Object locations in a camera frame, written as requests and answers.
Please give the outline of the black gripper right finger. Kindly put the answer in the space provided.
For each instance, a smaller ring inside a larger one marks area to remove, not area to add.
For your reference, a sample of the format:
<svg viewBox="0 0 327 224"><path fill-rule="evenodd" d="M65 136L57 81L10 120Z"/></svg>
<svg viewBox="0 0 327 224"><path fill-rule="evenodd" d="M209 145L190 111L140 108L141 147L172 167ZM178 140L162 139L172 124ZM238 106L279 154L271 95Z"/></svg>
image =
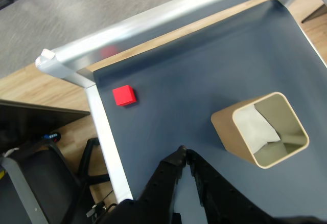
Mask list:
<svg viewBox="0 0 327 224"><path fill-rule="evenodd" d="M278 223L278 220L246 198L198 153L188 149L186 158L208 223Z"/></svg>

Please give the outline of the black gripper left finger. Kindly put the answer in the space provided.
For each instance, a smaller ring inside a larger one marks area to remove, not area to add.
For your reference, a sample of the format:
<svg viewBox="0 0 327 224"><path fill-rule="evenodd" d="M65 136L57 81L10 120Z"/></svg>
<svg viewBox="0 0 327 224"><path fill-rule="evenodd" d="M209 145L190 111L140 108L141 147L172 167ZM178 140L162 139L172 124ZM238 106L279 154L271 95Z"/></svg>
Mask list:
<svg viewBox="0 0 327 224"><path fill-rule="evenodd" d="M162 159L146 184L138 200L147 209L171 210L175 189L186 166L186 147L178 149Z"/></svg>

